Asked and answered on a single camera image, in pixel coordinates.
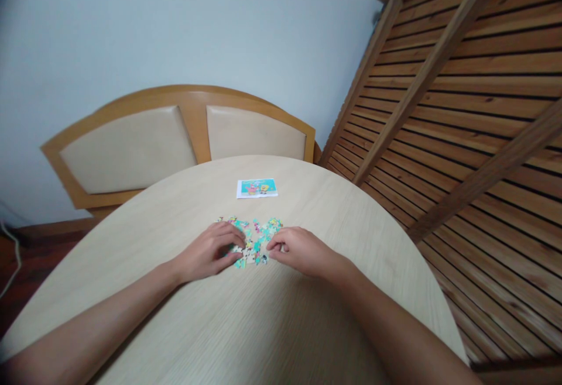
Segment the chair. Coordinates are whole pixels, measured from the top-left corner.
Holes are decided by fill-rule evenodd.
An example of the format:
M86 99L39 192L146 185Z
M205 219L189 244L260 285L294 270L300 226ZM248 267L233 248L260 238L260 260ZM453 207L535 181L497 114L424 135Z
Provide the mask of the chair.
M41 150L75 208L104 218L159 180L207 161L268 154L312 163L320 150L314 135L308 124L253 95L169 85L110 102Z

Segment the wall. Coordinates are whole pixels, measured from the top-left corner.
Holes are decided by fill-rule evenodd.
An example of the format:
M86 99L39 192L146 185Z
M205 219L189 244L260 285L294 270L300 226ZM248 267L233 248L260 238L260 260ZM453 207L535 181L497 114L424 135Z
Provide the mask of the wall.
M376 0L3 0L0 216L76 211L39 146L108 101L165 84L236 88L317 129L323 146Z

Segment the oval table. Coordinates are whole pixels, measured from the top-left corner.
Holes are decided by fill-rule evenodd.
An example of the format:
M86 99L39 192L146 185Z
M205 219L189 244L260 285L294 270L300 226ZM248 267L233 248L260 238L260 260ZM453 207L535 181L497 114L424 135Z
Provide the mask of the oval table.
M236 199L239 179L273 177L278 197ZM406 233L336 174L273 156L216 160L149 187L57 266L3 339L10 357L183 250L219 216L302 226L467 357L445 298ZM349 311L322 281L271 260L188 284L97 375L104 384L386 383Z

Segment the hand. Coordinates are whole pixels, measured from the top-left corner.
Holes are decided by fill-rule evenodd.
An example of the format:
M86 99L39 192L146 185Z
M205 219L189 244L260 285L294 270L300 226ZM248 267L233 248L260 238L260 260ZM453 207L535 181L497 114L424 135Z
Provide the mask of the hand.
M222 257L225 247L230 244L244 248L244 233L225 221L211 224L169 262L178 284L210 277L235 263L242 257L242 253L230 253Z
M267 250L272 259L305 275L324 279L345 260L344 256L301 227L282 228L268 243Z

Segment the white cable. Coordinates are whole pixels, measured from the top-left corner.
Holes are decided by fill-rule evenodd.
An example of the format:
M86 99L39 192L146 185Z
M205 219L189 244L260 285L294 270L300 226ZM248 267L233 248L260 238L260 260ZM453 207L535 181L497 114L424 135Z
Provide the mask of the white cable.
M14 241L14 243L16 244L16 260L18 261L18 267L16 268L15 272L12 274L12 276L10 277L8 283L6 284L6 287L4 287L4 290L2 290L2 294L0 294L0 299L2 297L4 297L4 294L6 294L6 292L8 291L8 289L10 288L10 286L12 285L12 282L14 280L14 278L16 277L16 275L18 275L19 270L22 268L22 258L19 256L19 240L17 240L8 230L6 230L6 227L4 226L4 220L0 219L0 226L2 226L2 231L4 233L6 233L6 236L8 236L10 239L12 239Z

